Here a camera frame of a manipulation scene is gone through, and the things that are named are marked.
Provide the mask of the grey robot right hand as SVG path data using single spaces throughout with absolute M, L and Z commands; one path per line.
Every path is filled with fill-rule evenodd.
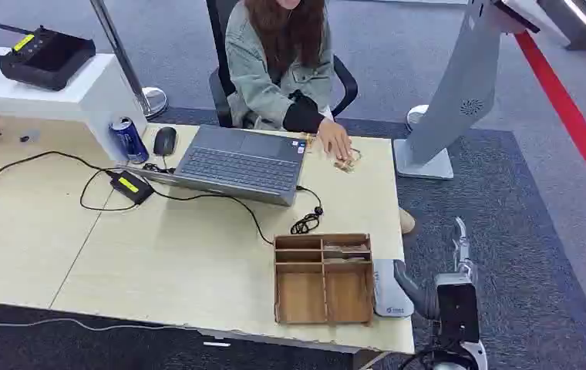
M 477 266 L 470 256 L 470 240 L 463 219 L 453 229 L 454 271 L 434 278 L 434 288 L 423 289 L 406 273 L 406 265 L 394 260 L 393 277 L 413 303 L 415 312 L 439 323 L 440 339 L 447 344 L 480 340 L 477 307 Z

